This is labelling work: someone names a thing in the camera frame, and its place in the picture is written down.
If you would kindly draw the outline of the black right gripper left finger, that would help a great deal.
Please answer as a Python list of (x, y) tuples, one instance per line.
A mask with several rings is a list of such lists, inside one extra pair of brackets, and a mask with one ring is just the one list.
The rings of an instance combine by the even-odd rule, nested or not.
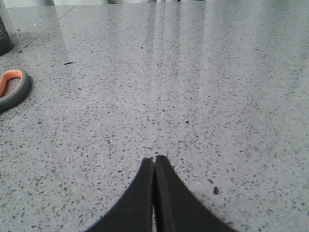
[(154, 173), (153, 159), (143, 159), (135, 178), (122, 197), (88, 231), (151, 232)]

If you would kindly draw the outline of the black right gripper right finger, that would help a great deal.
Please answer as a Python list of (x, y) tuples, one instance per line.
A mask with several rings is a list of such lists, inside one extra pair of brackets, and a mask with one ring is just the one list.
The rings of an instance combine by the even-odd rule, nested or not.
[(158, 232), (233, 232), (191, 193), (168, 158), (157, 156), (154, 211)]

